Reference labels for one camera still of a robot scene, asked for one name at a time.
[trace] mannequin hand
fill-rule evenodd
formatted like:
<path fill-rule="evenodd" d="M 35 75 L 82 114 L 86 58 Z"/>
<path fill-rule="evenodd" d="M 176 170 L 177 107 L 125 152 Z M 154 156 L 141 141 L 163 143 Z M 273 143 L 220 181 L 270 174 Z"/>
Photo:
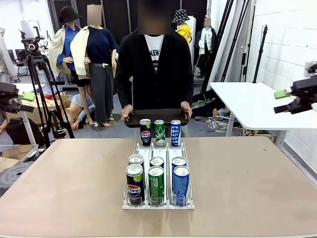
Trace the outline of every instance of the mannequin hand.
<path fill-rule="evenodd" d="M 84 58 L 84 63 L 91 63 L 90 59 L 88 57 Z"/>
<path fill-rule="evenodd" d="M 117 62 L 115 60 L 112 60 L 112 69 L 113 72 L 115 72 L 115 70 L 117 69 Z"/>
<path fill-rule="evenodd" d="M 72 130 L 77 130 L 79 126 L 80 120 L 77 118 L 77 120 L 71 125 Z"/>
<path fill-rule="evenodd" d="M 63 62 L 65 63 L 73 63 L 74 62 L 74 59 L 72 57 L 65 57 L 63 59 Z"/>
<path fill-rule="evenodd" d="M 130 117 L 129 114 L 132 113 L 133 108 L 131 105 L 127 105 L 124 107 L 124 109 L 122 110 L 121 116 L 122 116 L 122 120 L 123 121 L 129 121 Z"/>
<path fill-rule="evenodd" d="M 188 119 L 190 119 L 192 117 L 193 111 L 189 105 L 188 102 L 182 102 L 180 104 L 181 108 L 184 110 L 184 112 L 188 113 Z"/>

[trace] navy t-shirt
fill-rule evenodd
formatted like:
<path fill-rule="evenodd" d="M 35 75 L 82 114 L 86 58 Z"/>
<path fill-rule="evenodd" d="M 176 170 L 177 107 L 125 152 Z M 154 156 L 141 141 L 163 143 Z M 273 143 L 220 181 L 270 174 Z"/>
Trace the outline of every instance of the navy t-shirt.
<path fill-rule="evenodd" d="M 117 44 L 108 29 L 95 29 L 91 26 L 87 41 L 87 52 L 91 63 L 107 63 L 111 65 L 111 53 Z"/>

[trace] pepsi logo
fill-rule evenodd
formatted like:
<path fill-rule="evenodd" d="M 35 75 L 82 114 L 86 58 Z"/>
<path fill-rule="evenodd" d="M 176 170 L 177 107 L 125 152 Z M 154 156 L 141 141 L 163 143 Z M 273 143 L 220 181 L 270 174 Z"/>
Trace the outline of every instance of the pepsi logo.
<path fill-rule="evenodd" d="M 151 133 L 149 131 L 143 131 L 141 136 L 144 140 L 149 140 L 151 138 Z"/>
<path fill-rule="evenodd" d="M 128 185 L 128 192 L 129 192 L 131 197 L 137 197 L 140 195 L 141 189 L 138 186 L 129 184 Z"/>

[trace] black bag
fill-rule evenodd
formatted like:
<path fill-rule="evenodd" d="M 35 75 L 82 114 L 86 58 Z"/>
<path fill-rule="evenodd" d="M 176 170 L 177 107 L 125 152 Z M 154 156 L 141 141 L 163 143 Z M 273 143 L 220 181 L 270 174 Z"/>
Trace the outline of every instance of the black bag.
<path fill-rule="evenodd" d="M 44 137 L 40 132 L 36 124 L 29 119 L 31 129 L 35 138 L 36 143 L 41 147 L 44 145 Z M 29 145 L 31 144 L 28 133 L 26 132 L 24 122 L 22 118 L 13 118 L 10 119 L 9 124 L 7 125 L 5 131 L 11 137 L 13 144 L 15 145 Z"/>

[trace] blue shirt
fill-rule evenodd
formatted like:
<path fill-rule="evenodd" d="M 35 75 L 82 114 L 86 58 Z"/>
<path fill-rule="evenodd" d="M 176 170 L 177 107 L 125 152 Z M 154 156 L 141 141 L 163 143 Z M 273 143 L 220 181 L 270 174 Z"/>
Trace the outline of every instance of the blue shirt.
<path fill-rule="evenodd" d="M 64 42 L 64 53 L 65 57 L 73 57 L 70 51 L 70 43 L 74 40 L 77 33 L 80 31 L 80 29 L 76 28 L 76 30 L 73 31 L 68 25 L 65 27 L 65 42 Z M 57 57 L 57 63 L 62 64 L 64 57 L 62 55 L 59 55 Z M 75 64 L 74 63 L 67 63 L 67 67 L 72 69 L 76 72 Z"/>
<path fill-rule="evenodd" d="M 107 63 L 111 65 L 111 53 L 118 48 L 111 32 L 106 29 L 95 29 L 91 26 L 87 41 L 87 53 L 91 63 Z"/>
<path fill-rule="evenodd" d="M 92 112 L 94 112 L 94 111 L 96 110 L 96 106 L 95 106 L 95 104 L 93 104 L 93 102 L 91 101 L 91 99 L 90 99 L 90 97 L 89 97 L 89 95 L 88 95 L 87 93 L 86 93 L 86 98 L 87 98 L 87 102 L 88 102 L 88 110 L 89 110 L 89 113 L 92 113 Z M 83 104 L 82 104 L 82 102 L 81 102 L 81 99 L 80 99 L 80 94 L 77 94 L 77 95 L 75 95 L 75 96 L 72 96 L 72 97 L 69 99 L 69 101 L 70 101 L 71 103 L 74 103 L 74 104 L 76 104 L 76 105 L 82 107 L 82 108 L 84 107 Z M 82 110 L 81 113 L 79 114 L 79 116 L 78 116 L 77 118 L 78 118 L 80 121 L 82 121 L 83 118 L 85 117 L 85 115 L 86 115 L 85 110 Z"/>

